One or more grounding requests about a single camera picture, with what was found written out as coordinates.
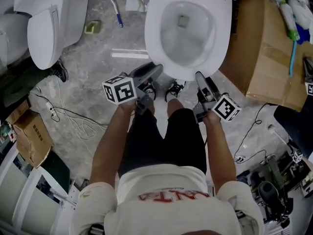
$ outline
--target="cardboard box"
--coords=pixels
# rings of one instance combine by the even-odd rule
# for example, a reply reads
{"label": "cardboard box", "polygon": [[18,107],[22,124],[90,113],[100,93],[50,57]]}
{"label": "cardboard box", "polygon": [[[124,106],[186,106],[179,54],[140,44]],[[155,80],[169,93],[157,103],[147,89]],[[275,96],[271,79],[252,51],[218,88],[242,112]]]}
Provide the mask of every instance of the cardboard box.
{"label": "cardboard box", "polygon": [[19,105],[18,108],[16,108],[11,114],[10,116],[7,117],[7,119],[5,121],[9,122],[10,124],[14,124],[21,115],[24,114],[25,111],[27,111],[29,109],[29,105],[27,100],[23,101],[22,104]]}
{"label": "cardboard box", "polygon": [[47,158],[52,139],[39,113],[27,110],[13,125],[17,133],[17,149],[21,156],[35,168]]}
{"label": "cardboard box", "polygon": [[289,77],[292,40],[275,2],[239,0],[233,4],[232,29],[220,71],[246,96],[300,111],[307,98],[304,56],[313,46],[297,46]]}

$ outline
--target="toothbrush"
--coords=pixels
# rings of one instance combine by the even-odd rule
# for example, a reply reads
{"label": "toothbrush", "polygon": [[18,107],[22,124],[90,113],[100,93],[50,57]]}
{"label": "toothbrush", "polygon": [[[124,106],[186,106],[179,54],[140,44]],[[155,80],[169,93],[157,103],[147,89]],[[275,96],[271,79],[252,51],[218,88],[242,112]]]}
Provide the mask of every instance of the toothbrush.
{"label": "toothbrush", "polygon": [[114,10],[115,10],[115,13],[116,13],[116,17],[117,17],[117,20],[118,20],[118,23],[119,23],[119,26],[122,28],[123,27],[123,22],[122,22],[121,16],[118,13],[116,1],[115,0],[111,0],[111,2],[113,4],[113,7],[114,7]]}

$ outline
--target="concrete floor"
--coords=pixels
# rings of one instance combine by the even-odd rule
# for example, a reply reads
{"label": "concrete floor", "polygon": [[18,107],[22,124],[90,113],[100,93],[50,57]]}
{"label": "concrete floor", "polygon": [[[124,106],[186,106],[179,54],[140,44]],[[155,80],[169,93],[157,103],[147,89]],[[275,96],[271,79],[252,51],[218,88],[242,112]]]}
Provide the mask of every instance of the concrete floor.
{"label": "concrete floor", "polygon": [[[60,88],[55,76],[48,77],[38,84],[42,95],[49,98],[57,106],[62,106],[60,95],[65,108],[88,116],[99,123],[108,123],[112,117],[115,106],[107,102],[101,83],[122,71],[130,72],[134,68],[145,64],[148,60],[112,58],[112,48],[123,49],[145,49],[144,45],[144,24],[145,13],[126,12],[126,0],[117,0],[120,7],[121,17],[124,27],[120,28],[116,21],[116,15],[110,0],[89,0],[87,11],[87,22],[91,20],[101,20],[102,30],[96,35],[85,35],[78,43],[64,49],[62,60],[69,73],[69,81],[60,82]],[[254,118],[264,104],[264,102],[245,98],[238,89],[225,78],[219,71],[212,79],[217,84],[221,93],[228,92],[241,107],[239,115],[228,124],[223,124],[227,142],[232,154],[235,153],[242,138],[245,136]],[[160,133],[164,136],[167,127],[166,103],[163,99],[164,91],[171,83],[171,78],[162,75],[157,81],[159,90],[158,98],[155,101],[156,118]],[[186,108],[193,108],[197,103],[196,82],[187,83],[185,90],[181,93],[181,101]],[[89,136],[88,141],[80,140],[73,128],[70,120],[59,114],[60,122],[54,122],[47,110],[45,100],[30,95],[32,109],[39,112],[49,130],[54,141],[54,151],[67,164],[72,172],[72,177],[89,178],[91,171],[92,154],[103,135],[103,130],[98,126],[87,124],[96,131],[85,128]],[[284,145],[267,131],[267,126],[271,123],[277,126],[278,132],[287,137],[287,133],[279,126],[273,118],[275,107],[266,106],[259,114],[263,121],[260,125],[255,125],[243,143],[238,155],[249,158],[257,151],[266,149],[268,154],[275,152],[281,154],[285,149]],[[203,138],[206,138],[204,125],[201,124]],[[257,166],[264,155],[258,154],[253,159],[244,164],[237,164],[237,173],[241,173],[247,168]]]}

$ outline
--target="white cloth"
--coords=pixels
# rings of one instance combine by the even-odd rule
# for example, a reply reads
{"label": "white cloth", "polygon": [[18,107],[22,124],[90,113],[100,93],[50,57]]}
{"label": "white cloth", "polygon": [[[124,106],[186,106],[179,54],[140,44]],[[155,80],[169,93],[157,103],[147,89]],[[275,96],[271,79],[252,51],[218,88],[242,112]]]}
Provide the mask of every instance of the white cloth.
{"label": "white cloth", "polygon": [[221,235],[264,232],[261,211],[248,185],[228,182],[216,198],[210,197],[203,172],[170,164],[126,173],[117,197],[106,183],[83,189],[70,234],[85,235],[96,223],[104,225],[106,235],[181,235],[200,230]]}
{"label": "white cloth", "polygon": [[140,11],[140,12],[146,12],[148,10],[148,6],[143,6],[142,3],[140,3],[138,0],[126,0],[126,11]]}

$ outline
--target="black shoe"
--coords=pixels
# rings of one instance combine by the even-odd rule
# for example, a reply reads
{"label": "black shoe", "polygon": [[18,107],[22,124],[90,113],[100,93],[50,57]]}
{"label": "black shoe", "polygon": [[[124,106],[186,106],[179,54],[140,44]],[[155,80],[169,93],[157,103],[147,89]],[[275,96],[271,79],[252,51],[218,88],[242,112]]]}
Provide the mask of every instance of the black shoe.
{"label": "black shoe", "polygon": [[186,81],[175,79],[171,85],[171,87],[165,93],[165,102],[167,102],[167,95],[168,93],[178,97],[179,93],[185,88]]}
{"label": "black shoe", "polygon": [[64,83],[68,80],[68,72],[62,64],[62,61],[59,59],[52,67],[52,75],[57,76]]}
{"label": "black shoe", "polygon": [[141,89],[146,94],[151,95],[151,98],[153,99],[153,101],[156,99],[156,97],[157,97],[157,90],[155,89],[153,84],[150,84],[150,83],[142,84],[138,88]]}

